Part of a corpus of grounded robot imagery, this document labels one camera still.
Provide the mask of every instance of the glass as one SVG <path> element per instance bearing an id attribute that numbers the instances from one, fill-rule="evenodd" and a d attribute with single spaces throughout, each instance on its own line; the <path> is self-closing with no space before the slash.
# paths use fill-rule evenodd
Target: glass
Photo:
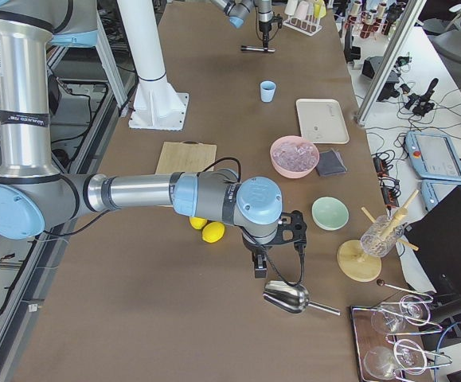
<path id="1" fill-rule="evenodd" d="M 361 237 L 361 247 L 367 255 L 374 257 L 384 257 L 393 246 L 404 235 L 402 226 L 395 227 L 387 236 L 383 232 L 388 227 L 390 219 L 383 215 L 379 216 L 375 222 Z"/>
<path id="2" fill-rule="evenodd" d="M 402 372 L 419 375 L 427 369 L 425 351 L 414 341 L 403 339 L 395 342 L 393 350 L 376 346 L 367 352 L 363 360 L 365 370 L 379 380 L 404 380 Z"/>
<path id="3" fill-rule="evenodd" d="M 400 312 L 405 320 L 415 326 L 427 325 L 431 314 L 425 300 L 414 294 L 406 294 L 400 299 Z"/>
<path id="4" fill-rule="evenodd" d="M 394 305 L 379 305 L 372 314 L 372 327 L 381 334 L 399 333 L 405 329 L 405 320 L 400 308 Z"/>

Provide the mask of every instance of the pink bowl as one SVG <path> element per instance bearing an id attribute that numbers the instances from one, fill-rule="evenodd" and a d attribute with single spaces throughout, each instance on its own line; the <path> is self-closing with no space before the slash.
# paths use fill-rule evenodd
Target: pink bowl
<path id="1" fill-rule="evenodd" d="M 313 146 L 312 155 L 313 155 L 313 157 L 315 159 L 314 165 L 310 169 L 304 170 L 304 171 L 292 171 L 292 170 L 287 170 L 287 169 L 283 168 L 281 165 L 279 165 L 276 162 L 273 154 L 275 152 L 277 152 L 279 150 L 279 148 L 284 143 L 293 143 L 296 146 L 299 146 L 302 143 L 305 143 L 308 146 Z M 271 145 L 271 149 L 269 150 L 269 154 L 271 155 L 271 163 L 272 163 L 272 166 L 275 168 L 275 170 L 278 171 L 278 173 L 280 173 L 284 177 L 289 177 L 290 179 L 297 179 L 297 178 L 304 177 L 304 176 L 308 175 L 317 166 L 318 158 L 319 158 L 317 147 L 313 143 L 311 143 L 310 141 L 306 140 L 305 138 L 298 137 L 296 135 L 288 135 L 286 137 L 276 139 L 274 141 L 274 143 Z"/>

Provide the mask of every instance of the black monitor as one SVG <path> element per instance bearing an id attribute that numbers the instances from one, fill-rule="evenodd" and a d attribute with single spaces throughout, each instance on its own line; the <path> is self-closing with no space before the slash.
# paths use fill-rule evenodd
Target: black monitor
<path id="1" fill-rule="evenodd" d="M 420 247 L 416 257 L 437 293 L 461 296 L 461 186 L 410 224 L 405 235 Z"/>

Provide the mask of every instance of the brown tablecloth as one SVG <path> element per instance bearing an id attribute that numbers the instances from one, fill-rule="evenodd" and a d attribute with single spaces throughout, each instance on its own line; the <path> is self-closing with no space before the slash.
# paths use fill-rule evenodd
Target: brown tablecloth
<path id="1" fill-rule="evenodd" d="M 347 278 L 336 251 L 369 227 L 361 206 L 378 216 L 384 205 L 365 132 L 352 118 L 357 104 L 336 28 L 331 17 L 322 25 L 314 37 L 284 27 L 272 42 L 274 54 L 241 53 L 241 44 L 260 43 L 253 16 L 234 30 L 212 5 L 169 4 L 159 32 L 169 81 L 190 95 L 185 127 L 137 131 L 121 119 L 101 172 L 153 173 L 164 141 L 217 144 L 218 158 L 241 160 L 244 179 L 276 181 L 284 211 L 304 213 L 304 285 L 312 300 L 341 309 L 342 316 L 288 314 L 265 302 L 264 280 L 253 278 L 238 229 L 206 244 L 188 218 L 170 208 L 128 209 L 71 239 L 14 380 L 357 380 L 347 307 L 373 305 L 390 290 Z M 277 83 L 272 103 L 260 102 L 262 80 Z M 348 174 L 290 180 L 273 170 L 271 143 L 299 134 L 298 98 L 336 99 L 342 106 L 350 142 L 334 148 Z M 311 204 L 322 196 L 348 206 L 350 220 L 341 230 L 323 231 L 311 219 Z M 275 248 L 271 257 L 297 279 L 291 245 Z M 381 277 L 404 282 L 395 255 L 383 259 Z M 268 278 L 276 279 L 272 271 Z"/>

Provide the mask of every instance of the white pillar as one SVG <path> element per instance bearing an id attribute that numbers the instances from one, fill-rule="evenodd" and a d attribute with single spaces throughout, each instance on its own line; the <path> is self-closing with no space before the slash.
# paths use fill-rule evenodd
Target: white pillar
<path id="1" fill-rule="evenodd" d="M 152 1 L 118 0 L 118 3 L 139 75 L 129 126 L 181 130 L 189 97 L 177 93 L 166 78 Z"/>

